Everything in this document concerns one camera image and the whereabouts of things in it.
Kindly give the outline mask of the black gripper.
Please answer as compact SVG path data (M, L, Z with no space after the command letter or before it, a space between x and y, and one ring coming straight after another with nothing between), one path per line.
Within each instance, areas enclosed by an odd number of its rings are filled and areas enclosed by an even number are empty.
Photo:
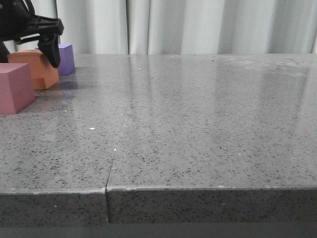
M30 0L2 0L0 2L0 63L8 63L9 51L3 41L17 44L38 41L39 50L54 68L60 65L58 36L64 25L59 18L35 14Z

